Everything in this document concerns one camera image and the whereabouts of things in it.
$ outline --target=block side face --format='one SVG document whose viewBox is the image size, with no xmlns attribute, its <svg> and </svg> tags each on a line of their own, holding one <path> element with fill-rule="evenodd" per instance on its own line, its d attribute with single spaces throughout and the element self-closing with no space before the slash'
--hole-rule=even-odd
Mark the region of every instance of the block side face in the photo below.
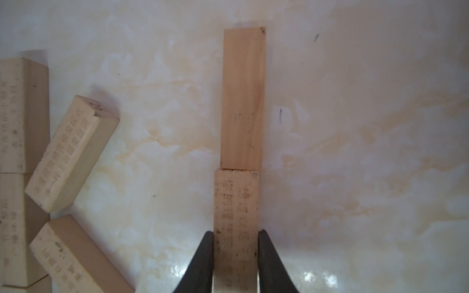
<svg viewBox="0 0 469 293">
<path fill-rule="evenodd" d="M 50 223 L 61 242 L 79 260 L 103 292 L 134 292 L 124 277 L 71 216 L 61 217 Z"/>
<path fill-rule="evenodd" d="M 96 129 L 87 141 L 51 210 L 61 210 L 73 203 L 118 123 L 117 119 L 99 119 Z"/>
<path fill-rule="evenodd" d="M 225 30 L 220 166 L 262 169 L 265 28 Z"/>
<path fill-rule="evenodd" d="M 214 198 L 214 288 L 257 290 L 259 174 L 217 170 Z"/>
<path fill-rule="evenodd" d="M 51 228 L 44 225 L 30 245 L 32 254 L 49 273 L 62 292 L 101 292 L 69 248 Z"/>
<path fill-rule="evenodd" d="M 50 142 L 49 69 L 24 61 L 26 172 L 32 173 Z"/>
<path fill-rule="evenodd" d="M 0 173 L 25 173 L 23 59 L 0 61 Z"/>
</svg>

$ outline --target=tilted wooden block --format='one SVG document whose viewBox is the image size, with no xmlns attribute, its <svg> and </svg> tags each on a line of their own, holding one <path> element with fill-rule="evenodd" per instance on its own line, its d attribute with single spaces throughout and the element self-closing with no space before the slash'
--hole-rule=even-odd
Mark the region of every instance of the tilted wooden block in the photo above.
<svg viewBox="0 0 469 293">
<path fill-rule="evenodd" d="M 50 140 L 47 66 L 0 60 L 0 137 L 0 173 L 33 172 Z"/>
<path fill-rule="evenodd" d="M 46 276 L 27 288 L 11 287 L 3 285 L 0 293 L 51 293 L 51 277 Z"/>
<path fill-rule="evenodd" d="M 119 119 L 99 102 L 76 96 L 26 187 L 43 210 L 75 200 Z"/>
<path fill-rule="evenodd" d="M 265 28 L 225 30 L 221 168 L 262 169 Z"/>
<path fill-rule="evenodd" d="M 257 291 L 258 198 L 258 172 L 215 172 L 214 292 Z"/>
<path fill-rule="evenodd" d="M 30 247 L 61 293 L 134 292 L 70 215 L 45 224 Z"/>
<path fill-rule="evenodd" d="M 49 214 L 24 194 L 29 174 L 0 174 L 1 209 L 1 282 L 28 287 L 46 271 L 32 256 L 29 244 Z"/>
</svg>

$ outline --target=tan wooden block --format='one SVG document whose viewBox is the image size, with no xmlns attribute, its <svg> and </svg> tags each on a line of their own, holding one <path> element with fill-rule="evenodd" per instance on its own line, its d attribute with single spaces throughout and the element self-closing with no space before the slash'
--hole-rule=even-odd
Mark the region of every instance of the tan wooden block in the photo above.
<svg viewBox="0 0 469 293">
<path fill-rule="evenodd" d="M 221 168 L 262 169 L 265 28 L 225 30 Z"/>
<path fill-rule="evenodd" d="M 45 224 L 30 247 L 61 293 L 134 292 L 70 215 Z"/>
<path fill-rule="evenodd" d="M 0 136 L 0 173 L 32 173 L 50 140 L 47 66 L 0 60 Z"/>
<path fill-rule="evenodd" d="M 46 271 L 32 256 L 29 244 L 49 214 L 24 194 L 30 174 L 0 174 L 1 282 L 28 287 Z"/>
<path fill-rule="evenodd" d="M 76 96 L 26 187 L 43 210 L 75 200 L 119 119 L 98 101 Z"/>
<path fill-rule="evenodd" d="M 258 172 L 215 172 L 214 292 L 257 291 L 258 198 Z"/>
<path fill-rule="evenodd" d="M 27 288 L 12 287 L 3 285 L 0 287 L 0 293 L 51 293 L 51 277 L 46 276 Z"/>
</svg>

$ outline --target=wood grain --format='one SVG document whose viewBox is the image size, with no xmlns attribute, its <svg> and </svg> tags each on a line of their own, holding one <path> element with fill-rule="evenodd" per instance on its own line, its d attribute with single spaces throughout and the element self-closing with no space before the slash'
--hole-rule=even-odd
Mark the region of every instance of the wood grain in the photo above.
<svg viewBox="0 0 469 293">
<path fill-rule="evenodd" d="M 262 169 L 265 28 L 225 30 L 221 168 Z"/>
<path fill-rule="evenodd" d="M 119 119 L 99 102 L 76 96 L 26 187 L 43 210 L 75 200 Z"/>
<path fill-rule="evenodd" d="M 70 215 L 45 224 L 30 247 L 62 293 L 134 292 Z"/>
<path fill-rule="evenodd" d="M 46 276 L 27 288 L 3 285 L 0 287 L 0 293 L 51 293 L 51 285 L 51 277 Z"/>
<path fill-rule="evenodd" d="M 28 247 L 49 220 L 49 214 L 24 194 L 29 178 L 29 174 L 0 174 L 1 282 L 5 285 L 28 287 L 47 275 Z"/>
<path fill-rule="evenodd" d="M 0 136 L 0 173 L 32 173 L 50 140 L 47 66 L 0 61 Z"/>
<path fill-rule="evenodd" d="M 214 292 L 257 291 L 258 198 L 258 172 L 215 172 Z"/>
</svg>

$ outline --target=beige marble pattern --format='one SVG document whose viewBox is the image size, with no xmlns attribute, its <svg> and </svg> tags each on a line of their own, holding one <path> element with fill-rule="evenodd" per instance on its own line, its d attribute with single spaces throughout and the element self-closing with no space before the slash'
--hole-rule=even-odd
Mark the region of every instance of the beige marble pattern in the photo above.
<svg viewBox="0 0 469 293">
<path fill-rule="evenodd" d="M 301 292 L 469 292 L 469 1 L 3 0 L 0 57 L 121 123 L 72 212 L 138 293 L 212 228 L 223 29 L 267 27 L 260 226 Z"/>
</svg>

